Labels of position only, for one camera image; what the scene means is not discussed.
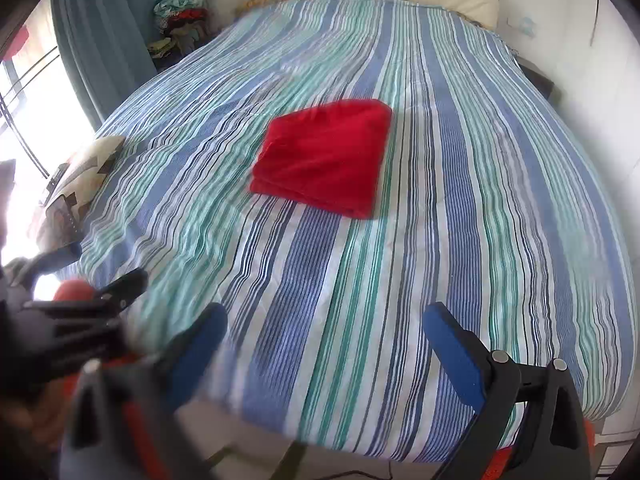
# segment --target blue curtain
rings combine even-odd
[[[146,44],[155,0],[51,0],[58,49],[94,129],[156,75]]]

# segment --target red folded cloth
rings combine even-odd
[[[390,123],[391,108],[377,99],[336,101],[275,118],[249,189],[369,218]]]

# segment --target window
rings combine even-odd
[[[0,115],[0,159],[16,160],[4,263],[38,252],[28,233],[47,181],[42,170],[53,173],[94,138],[58,55],[49,0],[37,5],[24,29],[18,46],[10,49],[13,55],[0,63],[0,95],[13,123]],[[36,295],[52,295],[57,280],[41,281]]]

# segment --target metal screw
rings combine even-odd
[[[85,374],[93,374],[94,372],[97,372],[100,369],[100,359],[89,359],[87,362],[84,363],[84,366],[82,366],[82,371]]]
[[[491,357],[497,363],[505,363],[509,360],[509,354],[504,350],[494,350],[491,352]]]
[[[554,368],[556,370],[560,370],[561,372],[563,372],[564,370],[566,370],[566,363],[564,362],[563,359],[558,357],[554,359]]]

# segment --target striped bedsheet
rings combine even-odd
[[[349,97],[394,112],[373,219],[248,193],[270,119]],[[433,301],[517,362],[564,359],[588,417],[621,402],[636,314],[618,222],[496,35],[402,0],[287,0],[135,92],[109,134],[127,142],[75,272],[150,272],[129,316],[146,349],[224,304],[202,390],[245,420],[442,460],[472,413],[422,334]]]

